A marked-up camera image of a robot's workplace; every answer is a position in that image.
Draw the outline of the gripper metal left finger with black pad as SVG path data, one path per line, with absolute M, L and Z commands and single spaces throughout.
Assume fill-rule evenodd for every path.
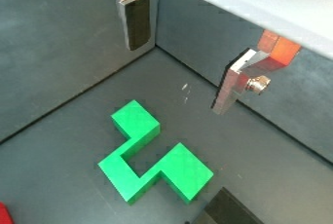
M 150 40 L 150 0 L 118 0 L 126 46 L 140 49 Z

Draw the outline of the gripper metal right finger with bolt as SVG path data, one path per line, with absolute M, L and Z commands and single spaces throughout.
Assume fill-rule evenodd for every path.
M 259 49 L 248 49 L 225 68 L 213 103 L 216 114 L 224 114 L 245 91 L 263 94 L 271 79 L 267 74 L 291 65 L 301 45 L 265 30 Z

